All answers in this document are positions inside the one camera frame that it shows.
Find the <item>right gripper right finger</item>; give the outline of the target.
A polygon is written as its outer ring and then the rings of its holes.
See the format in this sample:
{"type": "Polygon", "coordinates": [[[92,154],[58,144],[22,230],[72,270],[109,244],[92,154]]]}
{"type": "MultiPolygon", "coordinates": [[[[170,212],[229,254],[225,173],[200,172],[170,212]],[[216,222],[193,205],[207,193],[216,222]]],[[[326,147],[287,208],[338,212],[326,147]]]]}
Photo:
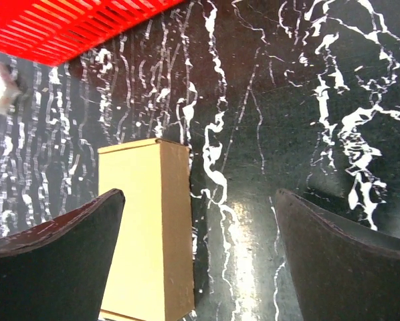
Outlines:
{"type": "Polygon", "coordinates": [[[400,320],[400,239],[276,192],[276,217],[304,320],[400,320]]]}

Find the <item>brown cardboard box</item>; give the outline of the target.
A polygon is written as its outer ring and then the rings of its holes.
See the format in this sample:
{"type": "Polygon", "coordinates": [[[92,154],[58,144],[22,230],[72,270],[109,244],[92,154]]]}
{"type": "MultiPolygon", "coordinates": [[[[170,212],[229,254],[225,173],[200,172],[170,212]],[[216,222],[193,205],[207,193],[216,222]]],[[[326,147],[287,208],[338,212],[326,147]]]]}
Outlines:
{"type": "Polygon", "coordinates": [[[189,149],[150,138],[100,148],[98,191],[126,202],[100,316],[179,320],[195,307],[189,149]]]}

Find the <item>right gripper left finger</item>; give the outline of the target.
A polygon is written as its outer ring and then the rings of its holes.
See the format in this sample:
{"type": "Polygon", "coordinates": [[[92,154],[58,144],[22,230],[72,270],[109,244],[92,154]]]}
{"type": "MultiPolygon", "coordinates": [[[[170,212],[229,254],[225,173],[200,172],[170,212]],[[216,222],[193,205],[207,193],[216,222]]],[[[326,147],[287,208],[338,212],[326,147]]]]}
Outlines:
{"type": "Polygon", "coordinates": [[[0,239],[0,320],[97,320],[124,193],[0,239]]]}

